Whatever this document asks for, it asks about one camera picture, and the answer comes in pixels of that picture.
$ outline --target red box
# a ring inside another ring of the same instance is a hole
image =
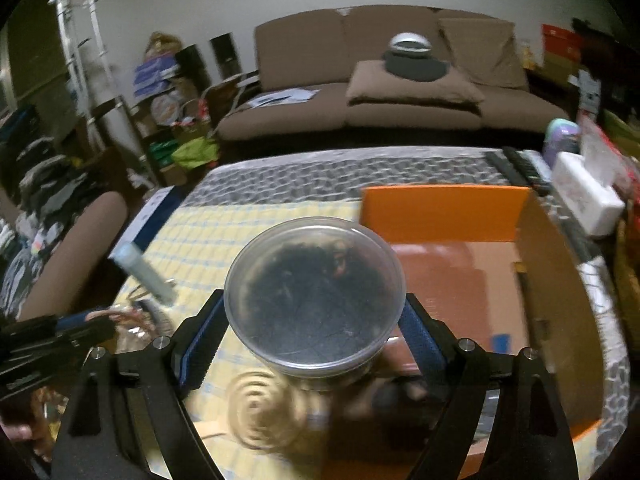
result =
[[[575,32],[553,25],[542,25],[545,51],[580,63],[582,37]]]

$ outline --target brown pillow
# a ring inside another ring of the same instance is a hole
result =
[[[384,61],[360,61],[347,88],[350,105],[400,103],[415,105],[476,105],[484,101],[479,88],[454,67],[446,76],[430,83],[411,81],[390,74]]]
[[[453,54],[453,64],[478,84],[528,90],[516,53],[513,23],[493,18],[438,20]]]

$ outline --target white tissue box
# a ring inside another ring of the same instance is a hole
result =
[[[591,176],[581,155],[559,153],[551,182],[589,236],[607,236],[614,231],[625,203],[611,186],[604,187]]]

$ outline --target white object on pillow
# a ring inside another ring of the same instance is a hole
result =
[[[420,34],[414,32],[402,32],[391,39],[389,48],[396,54],[405,56],[422,57],[431,51],[431,43]]]

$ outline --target metal screw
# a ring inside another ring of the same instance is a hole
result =
[[[167,346],[169,346],[169,343],[171,342],[171,338],[167,335],[161,335],[160,337],[156,337],[154,339],[154,348],[157,348],[158,350],[161,350]]]
[[[476,348],[476,343],[468,337],[463,337],[460,341],[458,341],[458,346],[465,352],[471,352]]]
[[[522,353],[524,354],[524,357],[526,357],[527,359],[533,361],[533,359],[536,359],[538,357],[538,351],[534,350],[533,348],[527,346]]]
[[[94,359],[100,359],[104,357],[106,353],[107,351],[104,349],[103,346],[97,346],[93,350],[91,350],[91,357]]]

